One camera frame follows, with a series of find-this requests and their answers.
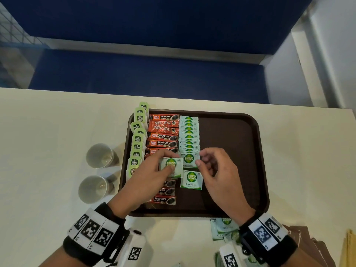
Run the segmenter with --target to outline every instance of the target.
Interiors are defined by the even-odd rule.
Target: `cup rim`
[[[103,176],[101,176],[101,175],[96,175],[96,174],[94,174],[94,175],[89,175],[89,176],[85,177],[85,178],[80,182],[79,187],[78,187],[78,197],[79,197],[79,199],[80,199],[83,203],[85,203],[85,204],[93,204],[93,203],[95,203],[95,202],[85,202],[85,201],[83,201],[83,200],[80,198],[80,195],[79,195],[80,186],[81,186],[81,185],[83,184],[83,182],[84,182],[86,179],[88,179],[89,177],[100,177],[101,179],[103,179],[103,180],[105,181],[105,185],[106,185],[106,190],[105,190],[104,196],[102,196],[100,199],[96,200],[95,202],[98,202],[99,200],[103,199],[103,198],[106,196],[106,194],[107,194],[107,192],[108,192],[108,189],[109,189],[109,187],[110,187],[110,184],[109,184],[108,180],[105,179],[105,178],[104,178]]]
[[[105,145],[107,148],[109,148],[110,150],[111,150],[111,159],[110,159],[110,161],[106,164],[106,165],[104,165],[104,166],[102,166],[102,167],[93,167],[93,166],[91,166],[89,163],[88,163],[88,154],[89,154],[89,151],[91,150],[91,148],[93,148],[95,145]],[[96,144],[94,144],[94,145],[92,145],[89,149],[88,149],[88,151],[87,151],[87,154],[86,154],[86,156],[85,156],[85,161],[87,162],[87,164],[90,166],[90,167],[92,167],[93,169],[102,169],[102,168],[105,168],[105,167],[107,167],[108,165],[110,165],[111,163],[112,163],[112,161],[113,161],[113,159],[114,159],[114,152],[113,152],[113,149],[109,146],[109,145],[107,145],[106,143],[96,143]]]

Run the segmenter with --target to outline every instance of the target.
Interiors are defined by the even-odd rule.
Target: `tray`
[[[254,118],[243,113],[223,113],[204,111],[180,111],[150,109],[149,113],[178,113],[184,116],[199,117],[200,146],[224,148],[237,165],[243,192],[247,202],[256,210],[266,212],[269,196],[265,164],[263,162],[260,130]],[[128,121],[125,152],[119,191],[126,183],[127,160],[130,157],[132,132]],[[176,205],[144,203],[130,216],[164,217],[227,217],[211,199],[205,184],[202,191],[180,188],[180,179],[176,182]]]

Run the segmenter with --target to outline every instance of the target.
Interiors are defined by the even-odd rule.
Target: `paper cup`
[[[113,184],[99,175],[86,177],[79,185],[78,195],[82,202],[95,203],[107,196],[113,190]]]
[[[94,169],[106,168],[117,163],[117,154],[108,145],[98,143],[87,152],[87,163]]]

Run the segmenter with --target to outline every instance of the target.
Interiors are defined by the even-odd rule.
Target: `table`
[[[140,101],[152,108],[253,116],[261,132],[269,212],[282,223],[307,225],[338,264],[345,230],[356,229],[351,110],[0,88],[4,266],[38,266],[60,246],[88,208],[77,195],[86,176],[110,176],[117,189],[120,166],[92,169],[85,154],[103,142],[122,159],[128,118]],[[223,244],[212,241],[209,219],[129,217],[130,225],[147,236],[154,251],[150,266],[213,266]]]

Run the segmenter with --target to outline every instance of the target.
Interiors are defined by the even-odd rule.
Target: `forearm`
[[[289,260],[283,265],[283,267],[322,267],[315,259],[306,254],[300,248],[291,255]]]
[[[39,267],[87,267],[76,258],[69,256],[61,246],[53,252]]]

